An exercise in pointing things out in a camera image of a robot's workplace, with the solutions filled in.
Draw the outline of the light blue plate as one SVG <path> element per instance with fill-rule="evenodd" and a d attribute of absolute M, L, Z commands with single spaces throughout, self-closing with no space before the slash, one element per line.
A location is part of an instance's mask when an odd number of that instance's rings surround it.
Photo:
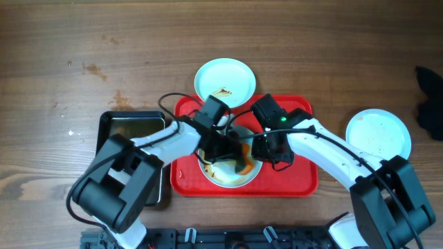
<path fill-rule="evenodd" d="M 366 109 L 352 117 L 347 124 L 345 139 L 352 146 L 386 160 L 394 156 L 408 159 L 412 149 L 406 125 L 382 109 Z"/>
<path fill-rule="evenodd" d="M 251 155 L 253 139 L 249 138 L 242 141 L 248 145 L 247 159 L 252 163 L 252 168 L 246 174 L 235 172 L 237 162 L 234 160 L 222 161 L 217 163 L 199 162 L 199 166 L 204 176 L 213 184 L 224 188 L 238 188 L 249 184 L 260 172 L 263 162 L 253 159 Z"/>
<path fill-rule="evenodd" d="M 203 101 L 212 95 L 233 109 L 251 99 L 256 89 L 256 78 L 245 63 L 219 58 L 200 67 L 195 75 L 194 87 Z"/>

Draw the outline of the green orange sponge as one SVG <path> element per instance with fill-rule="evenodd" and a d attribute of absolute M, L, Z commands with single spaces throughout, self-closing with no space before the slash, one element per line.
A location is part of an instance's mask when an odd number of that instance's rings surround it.
<path fill-rule="evenodd" d="M 249 160 L 248 153 L 250 150 L 250 145 L 242 144 L 242 157 L 236 161 L 235 173 L 239 175 L 247 175 L 254 168 L 254 164 Z"/>

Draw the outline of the light blue top plate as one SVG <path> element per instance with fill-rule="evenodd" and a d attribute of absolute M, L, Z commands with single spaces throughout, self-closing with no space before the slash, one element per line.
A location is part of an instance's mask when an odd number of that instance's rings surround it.
<path fill-rule="evenodd" d="M 212 95 L 233 109 L 251 99 L 256 89 L 256 78 L 245 63 L 219 58 L 200 67 L 195 75 L 194 87 L 203 101 Z"/>

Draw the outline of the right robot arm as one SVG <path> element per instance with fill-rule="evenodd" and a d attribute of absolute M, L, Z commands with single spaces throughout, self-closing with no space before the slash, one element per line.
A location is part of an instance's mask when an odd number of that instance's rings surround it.
<path fill-rule="evenodd" d="M 266 94 L 251 111 L 263 131 L 254 135 L 252 155 L 271 164 L 301 156 L 334 177 L 351 196 L 353 212 L 329 227 L 339 248 L 423 246 L 420 233 L 436 222 L 413 166 L 357 149 L 328 131 L 303 109 L 285 111 Z"/>

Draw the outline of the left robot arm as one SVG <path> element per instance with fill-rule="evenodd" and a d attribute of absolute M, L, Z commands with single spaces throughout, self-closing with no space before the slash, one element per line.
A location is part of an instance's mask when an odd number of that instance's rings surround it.
<path fill-rule="evenodd" d="M 227 104 L 209 96 L 192 117 L 175 117 L 150 136 L 110 136 L 69 190 L 66 208 L 78 204 L 115 247 L 140 247 L 147 229 L 138 217 L 163 167 L 199 149 L 209 163 L 242 158 L 241 145 L 220 133 L 229 115 Z"/>

